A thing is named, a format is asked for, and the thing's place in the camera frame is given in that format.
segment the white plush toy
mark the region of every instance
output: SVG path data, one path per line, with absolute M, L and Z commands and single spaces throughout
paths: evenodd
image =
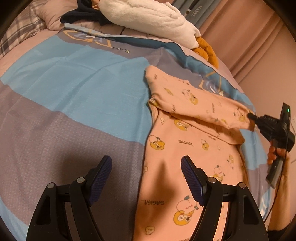
M 198 47 L 200 31 L 170 3 L 154 0 L 100 0 L 102 14 L 112 23 L 170 39 L 186 48 Z

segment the plaid fabric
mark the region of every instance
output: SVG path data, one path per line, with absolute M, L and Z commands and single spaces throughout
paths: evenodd
M 33 0 L 13 21 L 0 41 L 0 59 L 25 39 L 46 28 L 37 10 L 46 0 Z

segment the pillow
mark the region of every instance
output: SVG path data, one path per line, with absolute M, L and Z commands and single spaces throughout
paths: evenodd
M 38 17 L 38 9 L 46 0 L 33 0 L 12 22 L 0 41 L 0 59 L 19 43 L 46 28 L 45 22 Z
M 61 30 L 64 27 L 60 22 L 61 16 L 77 7 L 77 0 L 49 0 L 39 8 L 37 14 L 49 30 Z

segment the device handle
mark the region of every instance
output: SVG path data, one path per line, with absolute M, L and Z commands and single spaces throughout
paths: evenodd
M 279 147 L 279 142 L 276 139 L 273 139 L 272 145 L 277 148 Z M 279 156 L 277 152 L 274 152 L 276 155 L 276 160 L 273 161 L 272 165 L 269 168 L 268 174 L 266 176 L 267 183 L 274 189 L 276 187 L 276 184 L 278 182 L 279 177 L 281 176 L 281 171 L 284 164 L 284 158 Z

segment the shirt sleeve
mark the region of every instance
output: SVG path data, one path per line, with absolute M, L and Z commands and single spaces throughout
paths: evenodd
M 286 231 L 287 227 L 285 227 L 282 230 L 274 230 L 274 231 L 267 230 L 267 235 L 268 235 L 269 241 L 278 241 L 280 239 L 280 237 Z

